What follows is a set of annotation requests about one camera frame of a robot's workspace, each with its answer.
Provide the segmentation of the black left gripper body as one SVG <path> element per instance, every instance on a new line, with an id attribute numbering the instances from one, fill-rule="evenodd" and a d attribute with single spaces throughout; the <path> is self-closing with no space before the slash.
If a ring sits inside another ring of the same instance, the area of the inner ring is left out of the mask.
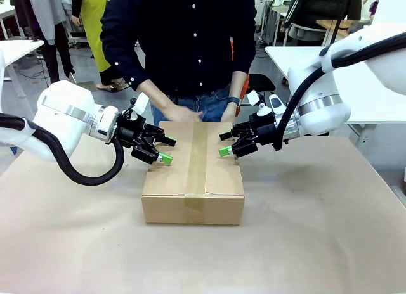
<path id="1" fill-rule="evenodd" d="M 154 143 L 164 137 L 164 130 L 146 123 L 144 117 L 128 108 L 118 116 L 115 137 L 123 147 L 132 149 L 132 157 L 153 164 L 159 157 Z"/>

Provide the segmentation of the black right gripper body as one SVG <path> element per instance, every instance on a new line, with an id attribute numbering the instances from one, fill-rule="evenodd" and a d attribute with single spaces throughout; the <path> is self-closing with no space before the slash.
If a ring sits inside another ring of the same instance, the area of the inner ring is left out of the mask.
<path id="1" fill-rule="evenodd" d="M 275 125 L 274 114 L 257 116 L 252 114 L 247 122 L 235 124 L 232 136 L 237 140 L 232 144 L 232 153 L 240 158 L 258 151 L 261 146 L 272 144 L 275 151 L 282 149 L 282 136 Z"/>

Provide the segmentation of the person's left hand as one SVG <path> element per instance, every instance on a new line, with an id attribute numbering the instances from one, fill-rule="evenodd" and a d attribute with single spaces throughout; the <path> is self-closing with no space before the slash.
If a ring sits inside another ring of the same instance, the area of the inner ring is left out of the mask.
<path id="1" fill-rule="evenodd" d="M 228 103 L 225 108 L 225 111 L 221 116 L 221 122 L 228 122 L 234 124 L 236 119 L 237 108 L 238 106 L 236 103 Z"/>

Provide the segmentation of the person's right hand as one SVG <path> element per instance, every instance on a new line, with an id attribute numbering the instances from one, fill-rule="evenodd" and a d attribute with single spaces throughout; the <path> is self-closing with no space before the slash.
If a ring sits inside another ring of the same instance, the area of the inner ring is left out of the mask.
<path id="1" fill-rule="evenodd" d="M 187 107 L 176 105 L 171 101 L 158 104 L 158 109 L 166 119 L 173 122 L 200 122 L 203 116 L 203 112 L 194 112 Z"/>

